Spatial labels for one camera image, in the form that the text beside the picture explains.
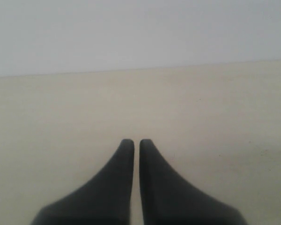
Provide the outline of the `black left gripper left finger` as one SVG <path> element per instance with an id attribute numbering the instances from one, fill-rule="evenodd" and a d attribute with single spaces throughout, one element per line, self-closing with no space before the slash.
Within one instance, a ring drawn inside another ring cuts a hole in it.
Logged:
<path id="1" fill-rule="evenodd" d="M 106 165 L 86 184 L 43 207 L 33 225 L 128 225 L 134 142 L 123 139 Z"/>

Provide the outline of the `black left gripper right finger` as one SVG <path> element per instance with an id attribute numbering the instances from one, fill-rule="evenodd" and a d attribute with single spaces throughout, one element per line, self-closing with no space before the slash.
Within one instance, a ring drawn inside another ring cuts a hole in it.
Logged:
<path id="1" fill-rule="evenodd" d="M 164 159 L 153 141 L 140 141 L 140 195 L 146 225 L 245 225 L 241 213 L 199 190 Z"/>

